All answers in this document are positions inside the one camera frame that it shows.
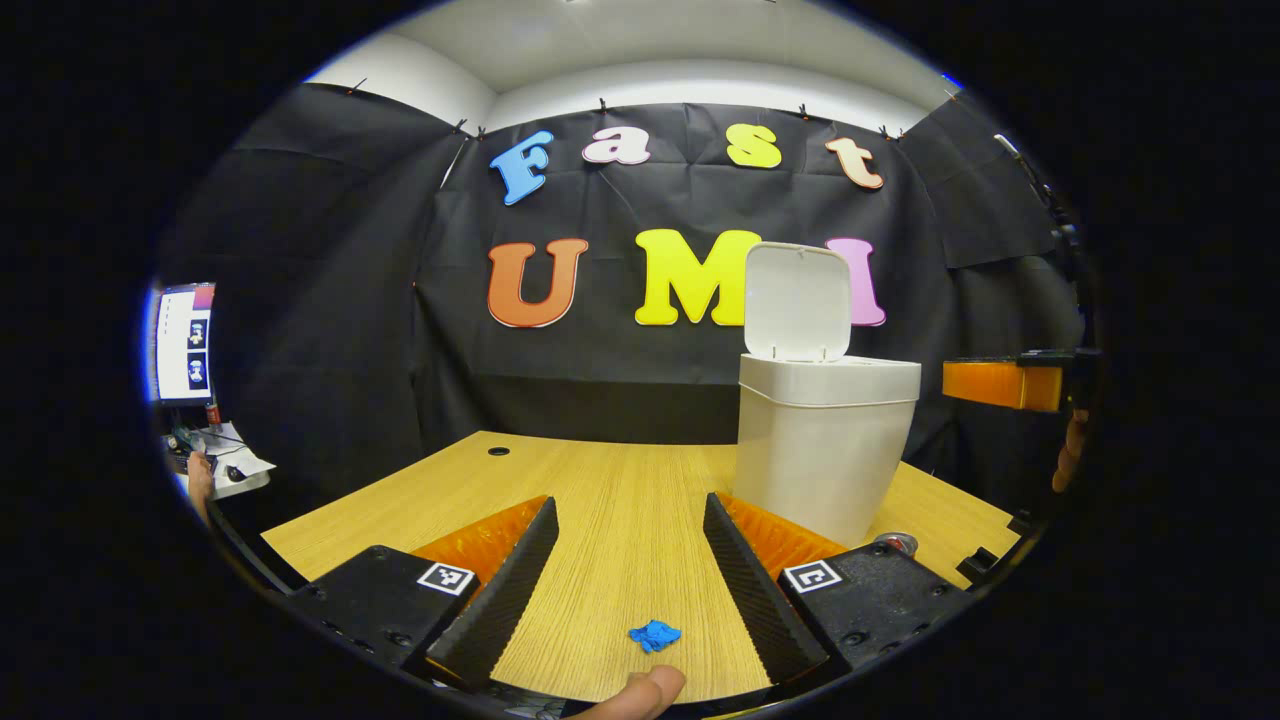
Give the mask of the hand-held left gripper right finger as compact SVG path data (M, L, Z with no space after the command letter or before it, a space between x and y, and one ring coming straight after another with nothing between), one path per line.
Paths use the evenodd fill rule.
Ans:
M721 492L703 532L772 685L859 673L975 601L896 544L841 552Z

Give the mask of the black backdrop cloth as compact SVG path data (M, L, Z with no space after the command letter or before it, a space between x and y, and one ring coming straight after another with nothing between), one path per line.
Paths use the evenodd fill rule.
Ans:
M737 327L637 245L869 245L884 311L849 352L922 365L904 457L1010 512L1065 421L947 398L943 363L1082 342L1056 224L969 94L901 138L718 104L580 111L481 138L306 85L214 165L160 246L210 282L223 414L306 502L476 430L731 445Z

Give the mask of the wooden desktop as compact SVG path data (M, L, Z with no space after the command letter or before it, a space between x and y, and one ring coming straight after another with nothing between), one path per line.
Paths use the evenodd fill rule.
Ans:
M707 496L735 477L732 445L617 445L477 432L282 523L264 539L315 579L371 544L410 552L536 496L559 536L492 675L571 700L613 694L630 673L684 671L684 702L764 689L768 678L703 533ZM678 628L645 655L627 637Z

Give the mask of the blue paper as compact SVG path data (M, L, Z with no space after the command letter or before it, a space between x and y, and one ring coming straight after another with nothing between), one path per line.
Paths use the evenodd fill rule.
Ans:
M631 642L636 643L645 655L649 655L668 650L684 637L684 633L668 623L654 619L641 626L630 628L627 630L627 637Z

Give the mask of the computer monitor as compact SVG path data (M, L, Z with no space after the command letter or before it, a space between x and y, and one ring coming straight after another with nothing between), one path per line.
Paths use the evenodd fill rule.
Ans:
M148 401L204 406L214 398L210 338L214 283L154 286L143 320Z

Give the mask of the white side table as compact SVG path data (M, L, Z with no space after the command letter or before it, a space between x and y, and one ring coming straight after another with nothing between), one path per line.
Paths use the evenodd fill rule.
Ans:
M192 451L205 452L212 464L215 482L212 498L228 498L260 489L270 482L270 470L275 468L274 464L260 459L229 421L212 428L173 428L163 436L163 447L175 480L186 493L187 459ZM229 465L239 468L247 478L239 483L229 482L227 478Z

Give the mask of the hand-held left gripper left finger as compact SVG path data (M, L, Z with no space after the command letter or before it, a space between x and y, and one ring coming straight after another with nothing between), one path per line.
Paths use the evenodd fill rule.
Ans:
M372 544L285 606L383 667L481 691L558 536L556 501L536 496L411 553Z

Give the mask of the white desktop garbage bin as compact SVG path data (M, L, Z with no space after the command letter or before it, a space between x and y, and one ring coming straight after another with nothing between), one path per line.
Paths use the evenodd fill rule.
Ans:
M919 363L851 355L851 329L842 255L748 251L731 495L846 547L888 493L922 392Z

